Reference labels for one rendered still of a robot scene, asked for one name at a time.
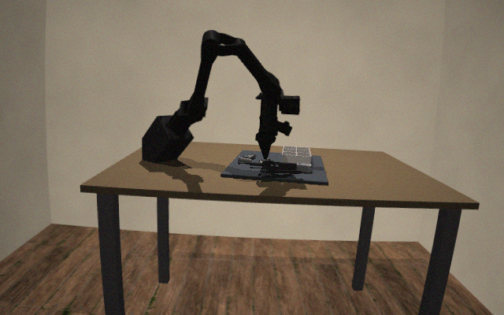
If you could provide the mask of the white compartment tray with metal parts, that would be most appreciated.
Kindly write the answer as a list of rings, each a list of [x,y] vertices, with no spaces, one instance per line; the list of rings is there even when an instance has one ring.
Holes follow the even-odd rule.
[[[310,150],[307,147],[283,146],[282,161],[287,163],[311,163]],[[296,149],[297,148],[297,149]],[[297,152],[296,152],[297,150]],[[297,155],[296,155],[297,153]]]

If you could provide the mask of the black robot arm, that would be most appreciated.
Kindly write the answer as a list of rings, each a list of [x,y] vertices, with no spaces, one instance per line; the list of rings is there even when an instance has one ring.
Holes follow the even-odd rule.
[[[228,44],[231,45],[225,46]],[[195,122],[206,117],[208,98],[205,98],[203,103],[203,97],[205,97],[212,64],[217,56],[230,55],[237,56],[258,82],[262,93],[256,99],[261,99],[261,113],[277,114],[277,106],[279,105],[281,114],[299,115],[300,97],[284,95],[279,80],[262,66],[243,39],[209,30],[202,37],[201,64],[194,91],[195,95],[193,93],[190,100],[181,101],[180,108],[165,124],[177,136],[186,132]],[[277,119],[278,117],[274,120],[272,132],[277,130],[289,136],[292,129],[289,122],[282,123]]]

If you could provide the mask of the dark grey u-shaped fork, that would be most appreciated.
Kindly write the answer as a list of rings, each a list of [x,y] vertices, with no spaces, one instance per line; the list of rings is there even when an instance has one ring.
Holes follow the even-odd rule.
[[[274,161],[263,161],[262,163],[259,163],[259,162],[253,162],[252,165],[255,165],[255,166],[262,166],[262,169],[274,169],[275,168],[275,162]],[[273,165],[273,166],[271,166]]]

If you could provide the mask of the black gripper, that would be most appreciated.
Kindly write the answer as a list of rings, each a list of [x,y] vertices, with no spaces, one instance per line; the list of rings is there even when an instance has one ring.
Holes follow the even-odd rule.
[[[255,140],[258,141],[264,159],[268,158],[270,147],[276,141],[276,136],[278,135],[277,130],[274,132],[275,135],[272,133],[272,126],[276,117],[277,114],[260,113],[260,127],[258,132],[263,132],[257,133]]]

